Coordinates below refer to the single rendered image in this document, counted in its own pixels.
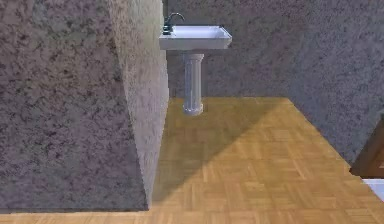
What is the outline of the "white pedestal sink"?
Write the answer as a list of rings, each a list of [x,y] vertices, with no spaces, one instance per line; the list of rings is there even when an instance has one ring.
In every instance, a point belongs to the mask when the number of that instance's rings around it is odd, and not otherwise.
[[[173,31],[159,36],[161,50],[181,51],[184,61],[184,103],[186,115],[197,116],[203,112],[202,60],[205,50],[227,49],[232,35],[219,25],[176,25]]]

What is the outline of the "black sink faucet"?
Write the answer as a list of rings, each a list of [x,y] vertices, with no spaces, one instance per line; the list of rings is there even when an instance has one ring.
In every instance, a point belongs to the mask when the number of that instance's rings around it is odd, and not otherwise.
[[[173,25],[171,24],[171,20],[178,16],[182,20],[185,20],[185,17],[181,13],[171,13],[169,16],[164,18],[164,26],[162,28],[163,35],[170,35],[173,32]]]

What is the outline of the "brown wooden door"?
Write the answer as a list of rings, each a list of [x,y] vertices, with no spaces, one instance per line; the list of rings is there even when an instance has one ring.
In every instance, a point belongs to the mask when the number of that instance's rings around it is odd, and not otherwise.
[[[384,179],[384,114],[350,168],[362,179]]]

